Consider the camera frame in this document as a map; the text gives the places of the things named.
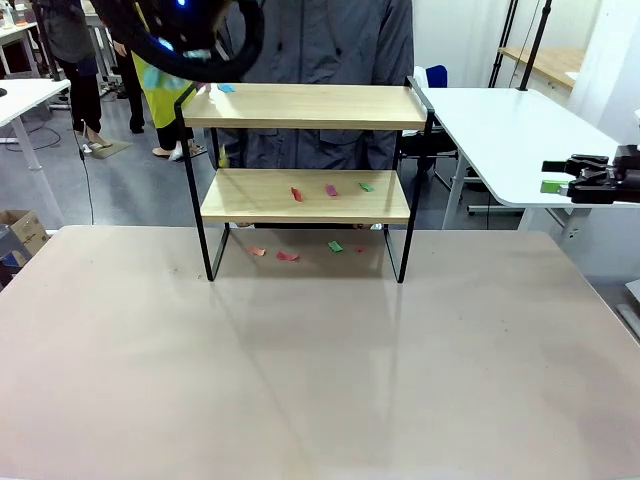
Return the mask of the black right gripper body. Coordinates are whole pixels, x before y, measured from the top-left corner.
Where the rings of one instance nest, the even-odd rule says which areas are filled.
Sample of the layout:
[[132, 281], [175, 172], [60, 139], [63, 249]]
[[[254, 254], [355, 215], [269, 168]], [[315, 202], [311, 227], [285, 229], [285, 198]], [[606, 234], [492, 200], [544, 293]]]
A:
[[639, 157], [619, 156], [613, 161], [610, 174], [614, 200], [618, 202], [639, 202]]

